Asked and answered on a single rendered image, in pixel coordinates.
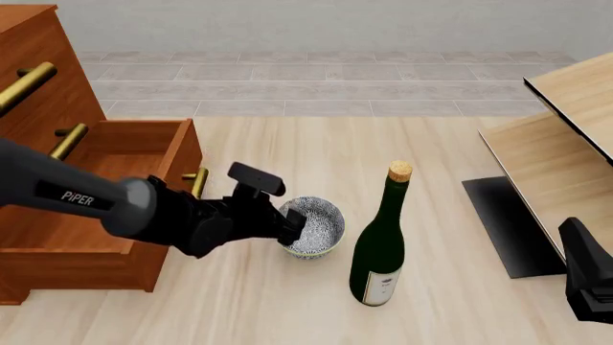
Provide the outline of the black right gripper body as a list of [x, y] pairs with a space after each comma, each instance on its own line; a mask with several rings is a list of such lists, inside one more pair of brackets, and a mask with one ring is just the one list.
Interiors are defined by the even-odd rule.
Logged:
[[580, 287], [571, 277], [566, 280], [566, 298], [578, 321], [613, 324], [613, 280], [595, 287]]

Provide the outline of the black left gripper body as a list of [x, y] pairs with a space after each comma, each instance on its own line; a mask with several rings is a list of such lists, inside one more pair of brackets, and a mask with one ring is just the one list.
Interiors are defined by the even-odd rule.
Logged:
[[233, 194], [224, 197], [223, 201], [228, 206], [232, 221], [226, 241], [264, 238], [288, 245], [284, 218], [270, 202], [270, 195], [248, 186], [237, 186]]

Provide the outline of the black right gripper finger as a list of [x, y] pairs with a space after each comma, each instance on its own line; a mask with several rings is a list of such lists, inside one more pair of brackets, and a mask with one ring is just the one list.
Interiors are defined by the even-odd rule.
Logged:
[[613, 285], [613, 256], [578, 218], [567, 218], [558, 231], [572, 285]]

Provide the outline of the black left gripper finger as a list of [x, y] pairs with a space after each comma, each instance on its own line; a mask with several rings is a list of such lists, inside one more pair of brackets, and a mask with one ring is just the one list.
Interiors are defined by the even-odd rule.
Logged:
[[283, 246], [290, 246], [301, 238], [307, 217], [295, 209], [287, 209], [286, 215], [281, 216], [281, 229], [278, 242]]

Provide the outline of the patterned bowl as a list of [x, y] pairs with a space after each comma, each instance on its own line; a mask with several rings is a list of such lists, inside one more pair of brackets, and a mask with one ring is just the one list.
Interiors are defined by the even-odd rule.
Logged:
[[283, 216], [289, 210], [306, 217], [301, 237], [290, 246], [284, 246], [285, 252], [292, 257], [301, 260], [322, 258], [342, 241], [345, 234], [344, 217], [328, 200], [315, 196], [295, 197], [279, 208]]

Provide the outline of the wooden cabinet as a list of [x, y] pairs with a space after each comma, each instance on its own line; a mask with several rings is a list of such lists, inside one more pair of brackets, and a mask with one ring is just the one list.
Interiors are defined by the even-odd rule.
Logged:
[[0, 5], [0, 91], [18, 79], [19, 68], [51, 62], [57, 69], [54, 77], [0, 118], [0, 137], [45, 154], [60, 140], [54, 135], [56, 129], [84, 123], [90, 131], [109, 121], [56, 9], [55, 5]]

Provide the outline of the dark green wine bottle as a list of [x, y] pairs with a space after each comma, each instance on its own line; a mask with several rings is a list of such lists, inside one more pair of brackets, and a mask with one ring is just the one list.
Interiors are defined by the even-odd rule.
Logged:
[[353, 297], [369, 307], [392, 298], [404, 263], [400, 215], [412, 171], [402, 160], [390, 163], [378, 211], [354, 247], [349, 287]]

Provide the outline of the pale wooden rack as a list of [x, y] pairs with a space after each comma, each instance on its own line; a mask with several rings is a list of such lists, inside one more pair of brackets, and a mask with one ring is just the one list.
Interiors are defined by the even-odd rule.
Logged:
[[562, 275], [568, 218], [613, 255], [613, 52], [524, 84], [546, 111], [481, 129], [503, 174], [463, 186], [510, 278]]

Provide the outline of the open wooden drawer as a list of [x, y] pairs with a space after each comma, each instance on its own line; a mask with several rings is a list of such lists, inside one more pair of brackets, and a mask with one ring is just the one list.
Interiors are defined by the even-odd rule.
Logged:
[[[189, 190], [183, 174], [202, 153], [191, 120], [101, 121], [67, 163], [110, 180], [153, 174], [171, 189]], [[113, 238], [98, 220], [0, 208], [0, 304], [18, 305], [31, 289], [154, 290], [168, 248]]]

